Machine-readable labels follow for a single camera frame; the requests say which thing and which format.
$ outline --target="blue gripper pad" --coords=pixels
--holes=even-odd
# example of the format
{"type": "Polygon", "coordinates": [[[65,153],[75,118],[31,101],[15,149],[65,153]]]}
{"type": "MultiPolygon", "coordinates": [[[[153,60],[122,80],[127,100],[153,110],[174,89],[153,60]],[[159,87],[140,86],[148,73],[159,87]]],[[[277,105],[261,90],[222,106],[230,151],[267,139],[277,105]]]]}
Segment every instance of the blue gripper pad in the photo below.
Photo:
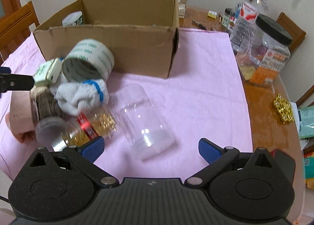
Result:
{"type": "Polygon", "coordinates": [[[11,69],[9,67],[4,67],[2,66],[0,68],[0,73],[3,73],[3,74],[10,74],[11,73],[11,69]]]}
{"type": "Polygon", "coordinates": [[[105,150],[104,138],[95,137],[93,140],[79,147],[78,153],[80,153],[88,161],[94,163],[96,159],[98,159],[99,156],[104,152],[104,150],[105,150]]]}
{"type": "Polygon", "coordinates": [[[213,163],[215,160],[222,156],[224,150],[210,142],[206,138],[202,138],[198,142],[198,152],[207,161],[208,164],[213,163]]]}

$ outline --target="black lid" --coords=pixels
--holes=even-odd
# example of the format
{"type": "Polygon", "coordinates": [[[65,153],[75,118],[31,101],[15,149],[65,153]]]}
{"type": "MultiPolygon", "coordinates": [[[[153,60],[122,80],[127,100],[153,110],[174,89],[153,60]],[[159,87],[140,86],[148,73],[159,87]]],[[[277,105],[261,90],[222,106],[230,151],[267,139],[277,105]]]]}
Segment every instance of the black lid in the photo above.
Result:
{"type": "Polygon", "coordinates": [[[230,15],[232,8],[226,8],[225,13],[230,15]]]}
{"type": "Polygon", "coordinates": [[[287,30],[266,15],[259,14],[256,18],[256,25],[279,43],[286,46],[291,44],[292,36],[287,30]]]}

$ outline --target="wooden chair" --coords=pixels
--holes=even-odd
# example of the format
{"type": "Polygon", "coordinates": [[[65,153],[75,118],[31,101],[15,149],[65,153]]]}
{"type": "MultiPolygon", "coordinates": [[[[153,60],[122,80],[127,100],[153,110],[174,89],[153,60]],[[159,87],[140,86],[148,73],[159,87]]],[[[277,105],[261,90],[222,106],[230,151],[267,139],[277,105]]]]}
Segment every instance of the wooden chair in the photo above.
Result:
{"type": "Polygon", "coordinates": [[[290,52],[293,52],[303,42],[306,32],[300,29],[287,15],[280,13],[277,22],[292,36],[292,43],[289,46],[290,52]]]}
{"type": "Polygon", "coordinates": [[[30,36],[29,26],[33,23],[39,26],[31,1],[0,23],[0,65],[30,36]]]}

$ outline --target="red label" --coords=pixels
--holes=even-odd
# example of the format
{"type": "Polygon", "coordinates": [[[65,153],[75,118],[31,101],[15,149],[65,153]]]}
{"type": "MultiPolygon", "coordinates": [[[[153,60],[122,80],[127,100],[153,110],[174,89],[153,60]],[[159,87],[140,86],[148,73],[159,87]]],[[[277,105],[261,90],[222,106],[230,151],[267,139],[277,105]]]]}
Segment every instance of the red label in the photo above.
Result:
{"type": "Polygon", "coordinates": [[[77,122],[79,123],[81,129],[85,132],[85,134],[88,136],[90,140],[94,139],[95,137],[98,137],[99,135],[94,130],[92,125],[89,123],[88,119],[86,118],[85,114],[80,114],[76,118],[77,122]]]}

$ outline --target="wooden table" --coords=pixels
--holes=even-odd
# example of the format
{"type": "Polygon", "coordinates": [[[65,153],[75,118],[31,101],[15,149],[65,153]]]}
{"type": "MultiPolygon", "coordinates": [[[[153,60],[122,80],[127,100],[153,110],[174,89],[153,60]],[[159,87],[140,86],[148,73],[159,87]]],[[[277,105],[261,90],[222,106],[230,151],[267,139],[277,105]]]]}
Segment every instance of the wooden table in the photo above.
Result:
{"type": "MultiPolygon", "coordinates": [[[[217,31],[223,31],[219,24],[219,19],[207,17],[208,10],[198,7],[187,6],[185,19],[180,22],[182,27],[196,28],[192,24],[192,19],[206,26],[213,27],[217,31]]],[[[280,93],[288,99],[285,87],[280,77],[274,81],[275,93],[270,88],[261,88],[243,82],[246,101],[249,109],[253,149],[266,147],[269,151],[279,148],[293,157],[296,161],[296,171],[293,181],[295,190],[295,201],[291,207],[287,220],[293,223],[298,219],[305,194],[305,182],[303,179],[303,156],[300,149],[297,128],[294,122],[285,124],[280,120],[272,102],[280,93]]]]}

